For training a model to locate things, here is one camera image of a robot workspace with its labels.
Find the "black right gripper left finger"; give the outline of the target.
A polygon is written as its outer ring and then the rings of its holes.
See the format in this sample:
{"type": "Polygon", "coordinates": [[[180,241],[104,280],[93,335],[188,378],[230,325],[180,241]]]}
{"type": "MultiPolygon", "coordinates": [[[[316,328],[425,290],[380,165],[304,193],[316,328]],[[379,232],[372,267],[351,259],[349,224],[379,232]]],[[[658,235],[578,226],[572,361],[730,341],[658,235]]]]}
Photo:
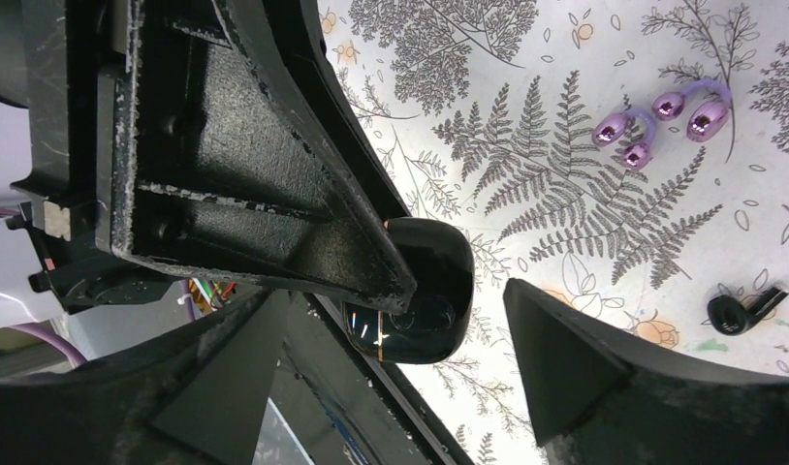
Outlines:
{"type": "Polygon", "coordinates": [[[287,325],[263,293],[62,374],[0,379],[0,464],[249,464],[287,325]]]}

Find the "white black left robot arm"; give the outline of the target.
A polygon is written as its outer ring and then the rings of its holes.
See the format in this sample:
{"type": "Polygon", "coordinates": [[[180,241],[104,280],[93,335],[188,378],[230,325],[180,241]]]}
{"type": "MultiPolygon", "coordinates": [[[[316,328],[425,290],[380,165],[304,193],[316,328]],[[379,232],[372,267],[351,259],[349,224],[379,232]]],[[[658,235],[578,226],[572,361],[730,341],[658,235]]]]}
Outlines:
{"type": "Polygon", "coordinates": [[[0,327],[152,300],[181,277],[321,294],[395,356],[417,299],[404,206],[314,1],[0,1],[0,327]]]}

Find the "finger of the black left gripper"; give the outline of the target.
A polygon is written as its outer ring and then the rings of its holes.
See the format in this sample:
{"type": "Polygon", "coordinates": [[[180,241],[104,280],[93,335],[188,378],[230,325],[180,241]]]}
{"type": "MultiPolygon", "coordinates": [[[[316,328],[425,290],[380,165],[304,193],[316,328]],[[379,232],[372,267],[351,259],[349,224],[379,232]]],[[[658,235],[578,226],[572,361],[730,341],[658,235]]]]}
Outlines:
{"type": "Polygon", "coordinates": [[[99,80],[97,246],[401,314],[413,272],[284,64],[267,1],[128,1],[99,80]]]}
{"type": "Polygon", "coordinates": [[[374,153],[329,61],[317,3],[268,0],[266,15],[293,81],[380,218],[408,216],[404,201],[374,153]]]}

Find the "black wireless earbud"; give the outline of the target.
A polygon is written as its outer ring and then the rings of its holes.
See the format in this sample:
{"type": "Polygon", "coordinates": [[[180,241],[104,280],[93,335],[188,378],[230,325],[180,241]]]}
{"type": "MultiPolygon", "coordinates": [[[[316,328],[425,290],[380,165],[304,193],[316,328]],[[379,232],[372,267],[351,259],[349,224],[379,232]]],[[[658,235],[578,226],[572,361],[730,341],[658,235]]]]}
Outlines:
{"type": "Polygon", "coordinates": [[[744,305],[735,297],[725,294],[716,296],[707,304],[710,324],[726,336],[744,334],[768,317],[788,295],[779,287],[771,287],[750,305],[744,305]]]}

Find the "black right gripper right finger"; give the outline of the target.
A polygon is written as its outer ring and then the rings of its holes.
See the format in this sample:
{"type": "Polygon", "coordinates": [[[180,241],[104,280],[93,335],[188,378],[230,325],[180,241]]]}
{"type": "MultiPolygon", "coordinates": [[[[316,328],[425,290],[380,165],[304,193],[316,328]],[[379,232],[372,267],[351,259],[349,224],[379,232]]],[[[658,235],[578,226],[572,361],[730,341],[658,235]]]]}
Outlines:
{"type": "Polygon", "coordinates": [[[663,348],[521,279],[503,301],[552,464],[789,464],[789,378],[663,348]]]}

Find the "black earbud charging case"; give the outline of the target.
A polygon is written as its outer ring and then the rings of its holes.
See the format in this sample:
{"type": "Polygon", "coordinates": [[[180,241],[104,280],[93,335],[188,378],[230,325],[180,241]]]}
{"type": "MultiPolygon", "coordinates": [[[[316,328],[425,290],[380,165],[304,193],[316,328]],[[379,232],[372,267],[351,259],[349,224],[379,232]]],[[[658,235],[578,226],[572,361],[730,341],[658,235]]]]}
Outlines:
{"type": "Polygon", "coordinates": [[[432,219],[394,218],[385,228],[417,288],[402,314],[344,303],[348,342],[379,362],[443,361],[461,346],[472,315],[475,261],[470,243],[457,228],[432,219]]]}

